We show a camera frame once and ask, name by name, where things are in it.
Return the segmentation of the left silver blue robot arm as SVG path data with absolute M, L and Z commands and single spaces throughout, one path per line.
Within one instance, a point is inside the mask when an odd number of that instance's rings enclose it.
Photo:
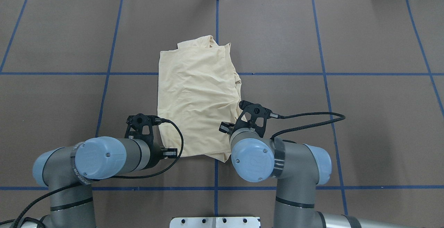
M 152 168 L 160 160 L 177 162 L 183 148 L 164 148 L 136 138 L 97 137 L 41 154 L 32 176 L 48 187 L 50 214 L 41 227 L 95 228 L 92 184 Z

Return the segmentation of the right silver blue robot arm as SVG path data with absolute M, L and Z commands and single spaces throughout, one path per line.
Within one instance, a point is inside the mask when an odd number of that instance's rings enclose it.
M 220 132 L 230 137 L 231 161 L 249 182 L 277 179 L 275 228 L 399 228 L 401 225 L 334 215 L 315 210 L 316 187 L 332 173 L 331 157 L 322 148 L 281 138 L 265 139 L 253 128 L 222 122 Z

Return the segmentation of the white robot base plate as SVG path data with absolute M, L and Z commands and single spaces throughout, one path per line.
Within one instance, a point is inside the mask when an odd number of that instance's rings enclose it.
M 176 217 L 170 228 L 260 228 L 260 217 Z

